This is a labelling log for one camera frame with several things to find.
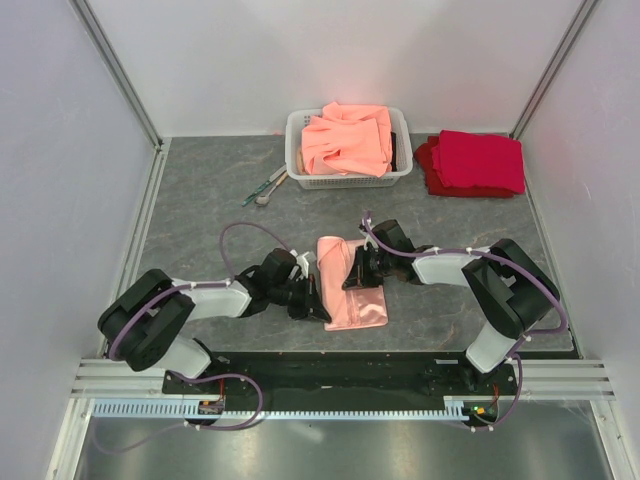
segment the laundry basket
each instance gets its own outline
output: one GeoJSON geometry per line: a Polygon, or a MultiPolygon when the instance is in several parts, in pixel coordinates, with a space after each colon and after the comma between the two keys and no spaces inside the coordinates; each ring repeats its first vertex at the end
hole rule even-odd
{"type": "Polygon", "coordinates": [[[323,188],[390,187],[400,177],[413,168],[413,152],[409,139],[409,129],[404,115],[397,108],[389,107],[391,131],[396,134],[396,172],[385,173],[382,177],[348,173],[346,175],[305,175],[298,171],[296,156],[302,142],[302,129],[309,125],[311,117],[322,115],[322,109],[298,110],[289,115],[285,137],[285,161],[287,173],[297,180],[302,188],[317,190],[323,188]]]}

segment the red towel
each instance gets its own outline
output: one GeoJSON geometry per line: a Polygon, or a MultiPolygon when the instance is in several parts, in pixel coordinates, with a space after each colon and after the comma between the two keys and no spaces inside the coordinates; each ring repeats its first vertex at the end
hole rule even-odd
{"type": "Polygon", "coordinates": [[[522,145],[499,135],[443,130],[433,168],[445,187],[497,187],[524,193],[522,145]]]}
{"type": "Polygon", "coordinates": [[[513,192],[504,188],[457,188],[445,187],[442,185],[438,174],[433,169],[433,158],[431,157],[431,149],[438,145],[438,137],[427,138],[427,143],[423,143],[413,154],[425,173],[425,185],[429,189],[429,194],[441,197],[498,197],[511,198],[513,192]]]}

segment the pink fabric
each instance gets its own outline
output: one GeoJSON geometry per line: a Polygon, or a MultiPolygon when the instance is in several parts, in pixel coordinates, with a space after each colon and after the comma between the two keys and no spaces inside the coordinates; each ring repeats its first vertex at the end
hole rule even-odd
{"type": "Polygon", "coordinates": [[[342,290],[342,283],[353,265],[356,247],[360,245],[364,245],[364,240],[318,239],[322,303],[331,315],[331,323],[324,325],[327,331],[380,327],[389,322],[382,287],[342,290]]]}
{"type": "Polygon", "coordinates": [[[517,140],[443,130],[431,153],[433,168],[445,187],[525,191],[522,145],[517,140]]]}
{"type": "Polygon", "coordinates": [[[302,130],[302,158],[311,175],[391,171],[391,117],[379,105],[338,105],[322,109],[302,130]]]}

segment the white panel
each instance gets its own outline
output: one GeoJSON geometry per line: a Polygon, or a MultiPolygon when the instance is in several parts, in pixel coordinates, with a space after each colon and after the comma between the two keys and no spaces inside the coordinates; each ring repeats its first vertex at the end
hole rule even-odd
{"type": "Polygon", "coordinates": [[[0,465],[45,476],[152,147],[64,0],[0,4],[0,465]]]}
{"type": "Polygon", "coordinates": [[[579,344],[602,358],[640,446],[637,0],[600,2],[524,137],[579,344]]]}
{"type": "Polygon", "coordinates": [[[283,131],[337,100],[508,131],[579,0],[91,0],[163,135],[283,131]]]}

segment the gray marble surface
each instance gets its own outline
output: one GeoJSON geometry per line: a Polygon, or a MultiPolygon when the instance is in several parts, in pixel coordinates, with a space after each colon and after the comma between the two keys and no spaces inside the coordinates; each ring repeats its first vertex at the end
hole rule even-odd
{"type": "MultiPolygon", "coordinates": [[[[425,135],[412,136],[415,150],[425,135]]],[[[318,237],[361,238],[365,209],[374,222],[396,218],[414,244],[440,247],[490,245],[513,238],[548,271],[542,244],[525,195],[513,199],[433,197],[424,174],[413,172],[395,186],[341,190],[303,190],[288,179],[271,203],[260,208],[240,202],[284,161],[284,138],[178,138],[171,144],[154,208],[140,273],[161,268],[188,280],[226,278],[218,235],[228,223],[248,220],[278,232],[299,252],[315,250],[318,237]]],[[[266,234],[236,227],[227,235],[227,251],[236,271],[260,263],[276,246],[266,234]]],[[[211,349],[239,350],[464,350],[486,321],[469,289],[419,287],[386,281],[389,324],[364,330],[325,332],[314,322],[293,321],[286,309],[270,306],[250,318],[190,322],[182,333],[211,349]]],[[[540,327],[558,323],[549,314],[540,327]]],[[[542,336],[528,350],[572,349],[569,333],[542,336]]]]}

